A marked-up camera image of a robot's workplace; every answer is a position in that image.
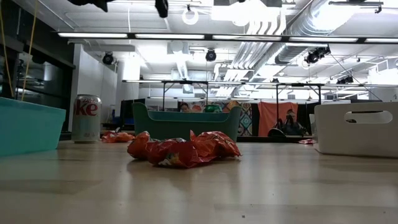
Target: white pillar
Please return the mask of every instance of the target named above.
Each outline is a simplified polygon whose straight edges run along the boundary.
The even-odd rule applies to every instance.
[[[118,63],[118,82],[116,85],[116,108],[115,116],[120,116],[122,100],[138,99],[139,84],[124,83],[122,80],[139,80],[140,64],[139,58],[131,55],[128,59]]]

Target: black wire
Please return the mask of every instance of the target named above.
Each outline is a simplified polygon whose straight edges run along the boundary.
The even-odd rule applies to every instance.
[[[335,61],[344,69],[344,71],[349,74],[349,71],[347,71],[347,69],[342,66],[342,64],[340,64],[339,61],[337,61],[337,59],[335,58],[335,56],[333,56],[332,54],[330,54],[330,56],[333,57],[333,59],[335,59]],[[361,84],[353,75],[351,75],[351,77],[353,77],[353,79],[355,79],[355,81],[357,81],[359,84]],[[378,96],[376,96],[374,93],[372,93],[372,91],[368,88],[366,88],[366,86],[363,86],[368,92],[370,92],[373,96],[375,96],[378,100],[381,100]]]

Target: rope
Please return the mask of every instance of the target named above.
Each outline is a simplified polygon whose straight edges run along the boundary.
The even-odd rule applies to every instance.
[[[24,101],[25,87],[26,87],[26,77],[27,77],[27,72],[29,71],[29,62],[30,62],[30,56],[31,56],[31,53],[32,53],[33,36],[35,34],[35,25],[36,25],[37,2],[38,2],[38,0],[35,0],[35,13],[34,13],[34,17],[33,17],[32,35],[30,36],[29,56],[28,56],[27,62],[26,62],[26,71],[25,71],[25,77],[24,77],[24,87],[22,89],[21,101]]]
[[[11,90],[11,96],[14,98],[14,90],[12,89],[12,84],[11,84],[11,76],[10,76],[10,69],[8,67],[8,59],[7,59],[7,47],[6,47],[6,37],[4,35],[4,24],[2,21],[2,7],[0,8],[0,23],[1,23],[1,37],[2,37],[2,46],[4,50],[4,56],[6,58],[6,70],[7,70],[7,75],[8,75],[8,84],[10,86]]]

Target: crumpled chip bag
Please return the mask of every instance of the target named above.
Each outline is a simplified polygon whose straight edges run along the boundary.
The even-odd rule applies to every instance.
[[[182,138],[164,141],[151,139],[144,131],[136,136],[127,152],[136,159],[147,159],[155,166],[191,168],[210,162],[218,157],[241,156],[235,142],[219,131],[201,133],[191,141]]]
[[[101,140],[107,143],[115,142],[129,142],[134,139],[134,136],[128,133],[116,133],[115,131],[107,131],[102,136]]]

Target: orange curtain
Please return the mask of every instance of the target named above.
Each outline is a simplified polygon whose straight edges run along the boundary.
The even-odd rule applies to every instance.
[[[290,109],[297,114],[296,103],[279,103],[279,118],[285,122],[286,112]],[[269,130],[276,124],[276,103],[259,103],[260,123],[259,123],[259,136],[267,137]]]

